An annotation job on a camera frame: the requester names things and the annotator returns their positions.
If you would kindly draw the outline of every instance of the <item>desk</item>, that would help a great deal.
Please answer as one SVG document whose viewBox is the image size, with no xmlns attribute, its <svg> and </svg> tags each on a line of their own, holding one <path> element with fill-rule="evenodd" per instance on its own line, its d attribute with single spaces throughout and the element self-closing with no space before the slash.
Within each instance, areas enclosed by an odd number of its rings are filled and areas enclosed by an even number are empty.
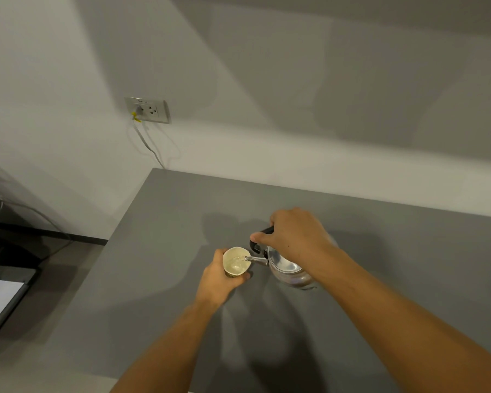
<svg viewBox="0 0 491 393">
<path fill-rule="evenodd" d="M 491 351 L 491 218 L 154 169 L 46 344 L 48 361 L 120 377 L 194 298 L 217 247 L 272 211 L 313 211 L 362 266 Z M 323 290 L 268 268 L 209 325 L 191 391 L 397 391 Z"/>
</svg>

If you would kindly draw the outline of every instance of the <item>kettle lid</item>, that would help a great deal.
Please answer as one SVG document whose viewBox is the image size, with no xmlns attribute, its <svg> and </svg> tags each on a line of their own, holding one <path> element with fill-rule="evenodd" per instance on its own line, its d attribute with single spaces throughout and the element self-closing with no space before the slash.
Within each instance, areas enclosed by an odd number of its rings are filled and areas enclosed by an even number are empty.
<svg viewBox="0 0 491 393">
<path fill-rule="evenodd" d="M 296 273 L 302 270 L 302 268 L 284 258 L 280 253 L 272 247 L 268 247 L 268 258 L 269 262 L 282 273 Z"/>
</svg>

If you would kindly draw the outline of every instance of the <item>paper cup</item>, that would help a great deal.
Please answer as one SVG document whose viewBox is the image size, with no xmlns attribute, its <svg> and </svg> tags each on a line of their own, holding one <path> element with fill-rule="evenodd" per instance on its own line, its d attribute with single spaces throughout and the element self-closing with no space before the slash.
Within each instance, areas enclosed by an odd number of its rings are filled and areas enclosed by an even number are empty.
<svg viewBox="0 0 491 393">
<path fill-rule="evenodd" d="M 250 256 L 250 253 L 245 248 L 233 247 L 229 248 L 229 250 L 227 250 L 223 254 L 223 270 L 225 270 L 228 277 L 236 277 L 244 274 L 251 265 L 251 262 L 249 262 L 249 260 L 233 262 L 233 258 L 236 258 L 237 256 Z"/>
</svg>

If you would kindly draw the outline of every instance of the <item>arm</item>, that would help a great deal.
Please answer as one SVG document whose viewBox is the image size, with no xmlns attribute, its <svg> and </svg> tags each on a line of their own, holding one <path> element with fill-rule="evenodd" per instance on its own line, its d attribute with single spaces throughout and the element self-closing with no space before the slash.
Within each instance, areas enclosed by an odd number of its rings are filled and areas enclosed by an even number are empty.
<svg viewBox="0 0 491 393">
<path fill-rule="evenodd" d="M 391 290 L 329 242 L 309 212 L 277 211 L 254 242 L 299 264 L 338 301 L 406 392 L 491 392 L 491 354 Z"/>
<path fill-rule="evenodd" d="M 224 249 L 215 251 L 203 271 L 195 301 L 118 380 L 111 393 L 186 393 L 195 369 L 198 348 L 212 315 L 249 273 L 229 278 L 223 270 Z"/>
</svg>

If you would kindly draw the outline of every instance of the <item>black handle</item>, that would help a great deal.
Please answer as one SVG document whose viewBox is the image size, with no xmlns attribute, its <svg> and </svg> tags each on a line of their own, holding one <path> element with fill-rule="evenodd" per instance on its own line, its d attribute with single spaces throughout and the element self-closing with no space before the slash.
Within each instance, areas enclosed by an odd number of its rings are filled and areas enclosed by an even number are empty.
<svg viewBox="0 0 491 393">
<path fill-rule="evenodd" d="M 275 231 L 275 227 L 274 226 L 270 226 L 268 227 L 267 229 L 264 229 L 262 230 L 262 233 L 265 233 L 265 234 L 273 234 L 273 232 Z M 258 244 L 256 244 L 255 242 L 252 242 L 249 240 L 249 246 L 251 247 L 251 250 L 257 254 L 260 253 L 261 248 Z"/>
</svg>

